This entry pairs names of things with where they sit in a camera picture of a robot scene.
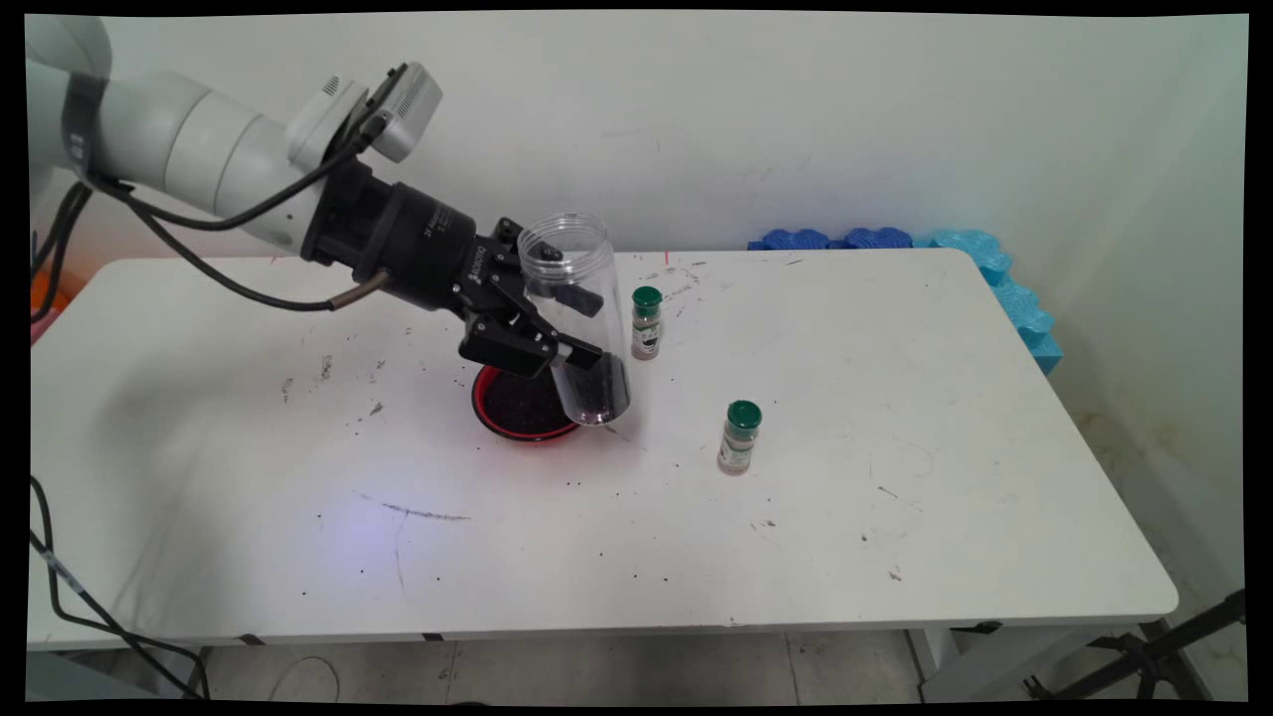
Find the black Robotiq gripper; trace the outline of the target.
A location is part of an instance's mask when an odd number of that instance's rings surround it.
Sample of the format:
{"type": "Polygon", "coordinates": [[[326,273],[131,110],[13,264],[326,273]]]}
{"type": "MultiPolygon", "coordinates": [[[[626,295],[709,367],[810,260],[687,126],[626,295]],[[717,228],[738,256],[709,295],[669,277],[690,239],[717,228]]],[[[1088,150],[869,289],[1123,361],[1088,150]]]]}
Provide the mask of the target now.
{"type": "Polygon", "coordinates": [[[354,282],[386,273],[388,294],[463,317],[460,357],[505,373],[589,369],[603,357],[547,317],[594,320],[605,307],[605,226],[594,217],[531,227],[503,218],[481,234],[463,211],[349,161],[326,178],[300,257],[350,268],[354,282]]]}

